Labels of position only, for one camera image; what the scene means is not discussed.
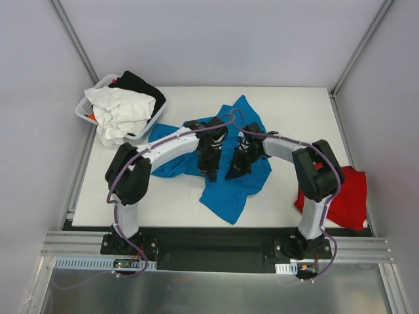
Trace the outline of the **black robot base mount plate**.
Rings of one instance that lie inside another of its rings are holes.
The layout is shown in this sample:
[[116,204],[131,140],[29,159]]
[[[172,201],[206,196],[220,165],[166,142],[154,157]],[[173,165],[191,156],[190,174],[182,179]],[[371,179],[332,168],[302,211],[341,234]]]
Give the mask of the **black robot base mount plate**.
[[328,239],[304,240],[296,228],[146,228],[128,241],[111,229],[100,253],[134,257],[138,250],[158,270],[272,273],[291,260],[329,260]]

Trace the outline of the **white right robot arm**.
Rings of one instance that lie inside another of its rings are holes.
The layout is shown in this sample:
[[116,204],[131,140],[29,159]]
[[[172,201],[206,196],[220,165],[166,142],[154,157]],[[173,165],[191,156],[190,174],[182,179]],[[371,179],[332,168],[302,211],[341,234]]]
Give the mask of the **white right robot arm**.
[[310,258],[324,246],[325,219],[345,180],[329,143],[323,139],[306,143],[275,131],[265,133],[256,122],[245,126],[242,133],[244,138],[234,149],[225,179],[250,174],[252,165],[262,158],[276,157],[292,163],[304,205],[294,236],[280,245],[280,251],[288,258]]

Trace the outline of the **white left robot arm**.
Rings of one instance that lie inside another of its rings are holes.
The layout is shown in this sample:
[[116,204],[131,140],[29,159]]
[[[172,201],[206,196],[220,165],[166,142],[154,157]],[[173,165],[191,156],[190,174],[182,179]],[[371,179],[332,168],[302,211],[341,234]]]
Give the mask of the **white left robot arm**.
[[139,245],[138,203],[145,196],[152,172],[177,157],[197,153],[197,169],[210,182],[217,180],[222,144],[227,137],[227,123],[219,118],[209,122],[191,120],[175,132],[147,145],[121,145],[105,180],[106,202],[114,205],[113,229],[118,234],[116,247],[124,254],[134,253]]

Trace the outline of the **blue t-shirt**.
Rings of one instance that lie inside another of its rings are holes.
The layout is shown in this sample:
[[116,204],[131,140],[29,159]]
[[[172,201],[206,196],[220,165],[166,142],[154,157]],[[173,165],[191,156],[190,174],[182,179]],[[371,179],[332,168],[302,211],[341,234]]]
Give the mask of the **blue t-shirt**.
[[[233,109],[235,109],[235,123],[238,126],[244,127],[245,122],[256,122],[263,132],[266,131],[259,115],[248,103],[245,95],[240,96],[232,106],[223,105],[216,115],[223,116]],[[149,141],[158,141],[177,131],[178,128],[167,124],[156,124],[149,136]],[[217,180],[215,183],[211,183],[208,179],[204,179],[205,188],[199,200],[218,217],[230,224],[235,224],[244,210],[247,197],[257,194],[263,189],[272,168],[267,158],[262,158],[252,164],[251,174],[226,181],[225,176],[230,168],[234,149],[238,148],[239,139],[244,140],[243,136],[239,136],[239,130],[232,124],[228,125],[227,128],[228,133],[222,144]],[[153,175],[161,178],[172,178],[180,175],[204,178],[198,170],[198,155],[196,152],[184,154],[165,163],[153,171]]]

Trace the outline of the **red t-shirt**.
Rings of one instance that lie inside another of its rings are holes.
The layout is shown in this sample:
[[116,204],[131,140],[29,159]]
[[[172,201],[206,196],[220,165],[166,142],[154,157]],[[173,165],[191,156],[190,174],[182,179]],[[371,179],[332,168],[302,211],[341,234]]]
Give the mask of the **red t-shirt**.
[[[367,220],[367,178],[363,171],[358,171],[352,166],[341,168],[345,177],[341,184],[340,192],[332,200],[327,212],[327,219],[331,220],[340,227],[360,232],[364,229],[364,222]],[[309,205],[314,205],[314,212],[318,218],[322,217],[324,203],[330,196],[325,196],[318,203],[308,199],[301,188],[298,189],[297,199],[294,206],[304,216],[304,210]]]

